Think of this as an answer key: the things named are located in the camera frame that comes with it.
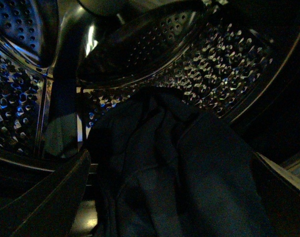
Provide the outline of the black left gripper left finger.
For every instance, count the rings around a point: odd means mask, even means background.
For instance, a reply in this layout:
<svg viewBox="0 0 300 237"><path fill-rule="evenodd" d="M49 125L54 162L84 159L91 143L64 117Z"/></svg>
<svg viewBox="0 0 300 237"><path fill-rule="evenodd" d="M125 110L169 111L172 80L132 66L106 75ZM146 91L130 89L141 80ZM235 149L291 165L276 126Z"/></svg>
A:
<svg viewBox="0 0 300 237"><path fill-rule="evenodd" d="M66 237L86 189L88 150L0 209L0 237Z"/></svg>

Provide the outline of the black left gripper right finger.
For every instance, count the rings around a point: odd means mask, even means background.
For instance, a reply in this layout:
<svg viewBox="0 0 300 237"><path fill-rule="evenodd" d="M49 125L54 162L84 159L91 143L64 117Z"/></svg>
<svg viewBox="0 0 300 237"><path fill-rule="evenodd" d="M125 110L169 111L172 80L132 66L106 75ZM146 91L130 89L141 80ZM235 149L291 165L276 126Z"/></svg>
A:
<svg viewBox="0 0 300 237"><path fill-rule="evenodd" d="M251 171L277 235L300 237L300 178L260 153L254 153Z"/></svg>

